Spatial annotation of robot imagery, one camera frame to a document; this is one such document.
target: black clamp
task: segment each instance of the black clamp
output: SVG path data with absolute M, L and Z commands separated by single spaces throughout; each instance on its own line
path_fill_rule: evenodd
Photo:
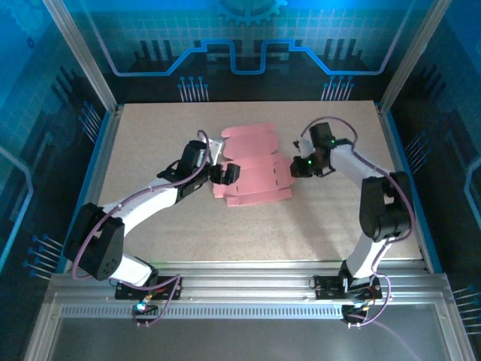
M 352 144 L 348 139 L 336 139 L 331 132 L 329 123 L 319 123 L 309 128 L 310 139 L 314 146 L 314 153 L 307 158 L 295 156 L 291 164 L 291 176 L 294 178 L 308 178 L 313 175 L 325 177 L 336 171 L 331 165 L 331 150 L 339 145 Z M 294 146 L 299 150 L 299 142 Z

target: metal frame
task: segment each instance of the metal frame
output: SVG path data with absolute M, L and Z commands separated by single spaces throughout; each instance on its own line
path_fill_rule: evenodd
M 117 102 L 113 93 L 65 4 L 62 0 L 43 1 L 102 104 L 110 114 L 115 114 Z
M 419 57 L 424 53 L 424 50 L 428 46 L 428 42 L 436 31 L 441 19 L 443 19 L 451 1 L 452 0 L 434 0 L 433 5 L 429 8 L 421 26 L 406 50 L 406 55 L 404 55 L 401 64 L 396 69 L 396 72 L 392 76 L 392 79 L 384 92 L 383 98 L 380 102 L 381 114 L 386 114 L 398 97 L 404 83 L 414 69 Z
M 181 273 L 184 277 L 181 300 L 172 305 L 180 311 L 172 311 L 171 319 L 232 318 L 232 313 L 224 316 L 216 311 L 229 305 L 239 310 L 285 306 L 301 318 L 339 318 L 335 311 L 331 317 L 323 317 L 296 310 L 330 309 L 338 305 L 316 301 L 309 279 L 312 275 L 336 275 L 340 262 L 173 262 L 161 267 L 164 275 Z M 392 279 L 390 304 L 434 305 L 450 359 L 475 360 L 445 275 L 427 273 L 422 261 L 386 261 L 380 268 Z M 48 359 L 62 318 L 128 318 L 134 302 L 117 301 L 113 295 L 114 289 L 107 282 L 78 282 L 70 275 L 54 275 L 25 359 Z M 182 311 L 189 306 L 207 311 Z M 240 312 L 236 318 L 257 317 L 255 312 Z M 293 314 L 269 315 L 286 319 L 293 318 Z
M 410 172 L 409 167 L 406 167 L 406 162 L 403 162 L 402 157 L 403 154 L 399 151 L 398 147 L 396 146 L 396 140 L 394 135 L 394 129 L 392 129 L 391 124 L 389 123 L 388 117 L 386 114 L 381 114 L 378 108 L 378 115 L 381 123 L 381 127 L 383 128 L 384 136 L 386 138 L 386 143 L 388 145 L 389 153 L 391 154 L 392 162 L 394 164 L 395 169 L 397 170 L 404 170 L 408 173 Z M 425 223 L 424 214 L 422 214 L 422 220 L 420 220 L 420 214 L 423 212 L 422 208 L 416 207 L 416 236 L 419 242 L 419 249 L 421 250 L 422 257 L 426 262 L 426 268 L 430 272 L 441 272 L 441 267 L 439 263 L 439 259 L 437 258 L 436 254 L 432 254 L 432 252 L 428 249 L 428 244 L 426 242 L 426 237 L 430 235 L 426 235 L 426 232 L 429 232 L 429 229 L 423 229 L 422 224 Z
M 452 0 L 434 1 L 381 101 L 381 124 L 396 168 L 401 168 L 402 161 L 386 115 Z M 110 114 L 116 114 L 117 103 L 113 93 L 62 0 L 44 0 L 44 4 L 103 105 Z M 102 142 L 101 156 L 95 165 L 96 175 L 87 188 L 85 200 L 95 200 L 99 197 L 118 122 L 117 114 Z M 417 232 L 425 263 L 421 260 L 381 263 L 380 271 L 392 277 L 394 298 L 390 303 L 434 305 L 451 359 L 475 360 L 447 277 L 444 274 L 426 272 L 426 266 L 429 271 L 433 271 L 433 261 L 429 256 L 422 230 L 417 229 Z M 205 310 L 197 313 L 195 318 L 213 318 L 214 314 L 216 318 L 222 318 L 224 313 L 217 313 L 216 310 L 229 307 L 247 310 L 252 306 L 258 309 L 280 310 L 284 306 L 291 310 L 302 310 L 306 307 L 332 309 L 334 314 L 330 316 L 339 317 L 336 310 L 342 302 L 333 305 L 331 302 L 316 301 L 308 281 L 312 275 L 336 275 L 340 262 L 173 262 L 154 266 L 161 268 L 165 275 L 181 274 L 184 277 L 182 299 L 173 302 L 171 307 L 174 311 L 168 314 L 169 318 L 193 318 L 189 311 L 175 311 L 189 310 L 193 305 L 197 310 Z M 105 282 L 76 282 L 70 275 L 53 275 L 25 359 L 28 361 L 48 359 L 55 347 L 56 333 L 62 318 L 129 317 L 133 303 L 117 301 L 113 293 L 114 289 Z M 296 312 L 296 315 L 301 317 L 325 318 L 325 314 Z M 276 318 L 290 316 L 283 312 L 268 315 Z M 254 316 L 247 312 L 237 318 Z

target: glass panel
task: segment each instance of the glass panel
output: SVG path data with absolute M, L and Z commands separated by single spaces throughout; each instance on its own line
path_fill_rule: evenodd
M 0 2 L 0 32 L 0 359 L 7 360 L 20 359 L 29 339 L 105 109 L 42 1 Z
M 379 100 L 430 0 L 66 2 L 118 102 Z
M 433 305 L 390 305 L 379 320 L 361 329 L 339 320 L 164 320 L 139 330 L 131 320 L 72 318 L 61 322 L 51 360 L 450 359 Z

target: gear graphic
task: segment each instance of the gear graphic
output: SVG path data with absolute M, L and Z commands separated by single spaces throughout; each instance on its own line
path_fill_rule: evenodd
M 226 21 L 233 20 L 235 25 L 253 23 L 261 25 L 261 21 L 271 21 L 271 16 L 279 14 L 280 7 L 287 5 L 287 0 L 219 0 L 217 13 Z
M 44 5 L 41 0 L 3 0 L 0 9 L 6 8 L 17 25 L 27 34 L 33 35 L 44 23 Z

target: wire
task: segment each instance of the wire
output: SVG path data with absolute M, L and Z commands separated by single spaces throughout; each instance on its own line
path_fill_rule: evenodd
M 360 320 L 366 320 L 366 318 L 368 318 L 367 315 L 366 315 L 366 317 L 363 317 L 363 316 L 359 316 L 357 314 L 350 314 L 350 316 L 354 317 L 354 318 L 358 318 Z M 379 321 L 373 321 L 373 323 L 376 326 L 380 327 L 381 329 L 384 329 L 385 331 L 387 331 L 391 335 L 393 335 L 409 351 L 409 353 L 411 354 L 411 356 L 414 357 L 414 359 L 417 359 L 418 361 L 422 361 L 421 357 L 419 357 L 418 354 L 416 352 L 414 352 L 414 350 L 411 347 L 409 347 L 407 342 L 400 335 L 398 335 L 391 327 L 388 327 L 384 323 L 381 323 Z
M 137 323 L 137 327 L 141 327 L 141 326 L 150 327 L 154 323 L 159 322 L 164 317 L 164 314 L 167 311 L 167 307 L 169 306 L 172 299 L 174 298 L 174 294 L 175 294 L 175 291 L 177 289 L 177 286 L 179 285 L 179 282 L 180 282 L 180 276 L 177 276 L 177 278 L 175 280 L 174 287 L 172 288 L 171 294 L 168 296 L 168 299 L 167 299 L 167 302 L 164 305 L 164 308 L 162 309 L 162 311 L 159 312 L 159 316 L 154 318 L 152 321 L 148 321 L 148 320 L 140 321 L 138 318 L 136 318 L 135 315 L 132 316 L 132 319 Z
M 314 125 L 315 123 L 318 123 L 321 120 L 336 120 L 338 122 L 341 122 L 341 123 L 345 124 L 349 129 L 351 129 L 352 133 L 354 134 L 354 140 L 352 141 L 352 145 L 351 145 L 351 152 L 352 152 L 353 156 L 356 159 L 358 159 L 360 162 L 362 162 L 363 164 L 368 166 L 369 168 L 373 169 L 374 171 L 379 172 L 382 176 L 386 177 L 386 179 L 389 181 L 389 183 L 391 183 L 392 186 L 398 192 L 398 194 L 401 197 L 404 205 L 406 206 L 407 212 L 409 214 L 410 226 L 409 226 L 409 229 L 408 229 L 407 233 L 400 238 L 396 238 L 396 239 L 386 241 L 386 243 L 381 247 L 379 253 L 374 258 L 373 264 L 371 265 L 371 271 L 373 272 L 373 275 L 375 275 L 378 278 L 385 278 L 386 279 L 386 283 L 388 284 L 388 291 L 387 291 L 387 295 L 386 295 L 386 300 L 384 301 L 383 306 L 381 306 L 381 309 L 379 310 L 379 312 L 377 312 L 371 319 L 366 320 L 366 318 L 365 318 L 361 324 L 358 324 L 359 327 L 360 326 L 366 326 L 369 323 L 374 322 L 384 312 L 384 310 L 386 309 L 386 306 L 388 305 L 388 301 L 391 298 L 392 285 L 391 285 L 391 281 L 389 280 L 389 277 L 387 275 L 383 274 L 383 273 L 377 273 L 375 271 L 375 268 L 377 267 L 377 264 L 380 262 L 381 258 L 384 256 L 386 251 L 391 247 L 391 244 L 393 244 L 395 242 L 403 241 L 404 239 L 408 238 L 411 235 L 411 233 L 413 231 L 413 228 L 414 228 L 414 223 L 416 222 L 416 218 L 414 217 L 413 207 L 411 207 L 411 204 L 410 204 L 409 200 L 407 199 L 406 194 L 404 194 L 403 190 L 399 187 L 399 184 L 391 177 L 391 175 L 388 172 L 384 171 L 383 169 L 378 168 L 376 165 L 371 163 L 369 160 L 365 159 L 363 156 L 361 156 L 359 153 L 357 153 L 354 150 L 355 144 L 358 141 L 358 133 L 355 130 L 355 128 L 347 120 L 344 120 L 344 119 L 339 118 L 339 117 L 331 117 L 331 116 L 324 116 L 324 117 L 316 118 L 315 120 L 310 122 L 306 126 L 306 128 L 304 128 L 304 130 L 301 133 L 301 137 L 304 136 L 306 131 L 312 125 Z
M 207 164 L 207 160 L 209 159 L 209 155 L 210 155 L 210 145 L 209 145 L 209 137 L 207 136 L 207 133 L 204 132 L 203 130 L 199 130 L 197 132 L 198 136 L 201 135 L 202 137 L 204 137 L 204 141 L 206 143 L 206 150 L 205 150 L 205 154 L 204 154 L 204 158 L 202 160 L 202 163 L 201 165 L 199 166 L 199 168 L 197 168 L 190 176 L 182 179 L 182 180 L 179 180 L 178 182 L 174 182 L 174 183 L 171 183 L 171 184 L 162 184 L 162 185 L 158 185 L 158 186 L 154 186 L 154 187 L 148 187 L 148 188 L 145 188 L 143 190 L 140 190 L 134 194 L 132 194 L 131 196 L 127 197 L 126 199 L 124 199 L 123 201 L 121 201 L 116 207 L 112 208 L 109 212 L 107 212 L 98 222 L 97 224 L 95 224 L 93 226 L 93 228 L 90 230 L 89 234 L 86 236 L 85 240 L 83 241 L 82 245 L 80 246 L 80 249 L 77 253 L 77 256 L 75 257 L 74 259 L 74 262 L 72 264 L 72 278 L 75 279 L 75 280 L 86 280 L 86 279 L 89 279 L 91 278 L 92 276 L 91 275 L 87 275 L 87 276 L 82 276 L 82 277 L 78 277 L 77 276 L 77 269 L 78 269 L 78 264 L 79 264 L 79 261 L 80 259 L 82 258 L 83 256 L 83 253 L 85 252 L 85 249 L 87 248 L 87 246 L 89 245 L 89 243 L 91 242 L 94 234 L 96 232 L 98 232 L 98 230 L 102 227 L 102 225 L 109 219 L 109 217 L 111 217 L 112 215 L 114 215 L 116 212 L 120 211 L 120 209 L 122 209 L 122 207 L 124 207 L 125 205 L 127 205 L 129 202 L 133 201 L 134 199 L 146 194 L 146 193 L 150 193 L 150 192 L 155 192 L 156 190 L 164 190 L 164 189 L 167 189 L 167 188 L 174 188 L 174 187 L 178 187 L 178 186 L 181 186 L 189 181 L 191 181 L 192 179 L 194 179 L 195 177 L 197 177 L 200 172 L 203 170 L 203 168 L 205 167 L 205 165 Z M 149 291 L 149 290 L 156 290 L 158 288 L 161 288 L 161 287 L 164 287 L 166 286 L 167 284 L 169 284 L 170 282 L 174 282 L 176 281 L 177 279 L 177 284 L 178 284 L 178 281 L 180 279 L 180 275 L 177 275 L 175 277 L 172 277 L 170 279 L 168 279 L 166 282 L 163 282 L 162 284 L 157 284 L 157 285 L 154 285 L 154 286 L 150 286 L 150 287 L 139 287 L 139 286 L 135 286 L 134 284 L 130 284 L 129 282 L 123 282 L 123 284 L 127 285 L 128 287 L 131 287 L 131 288 L 134 288 L 136 290 L 145 290 L 145 291 Z

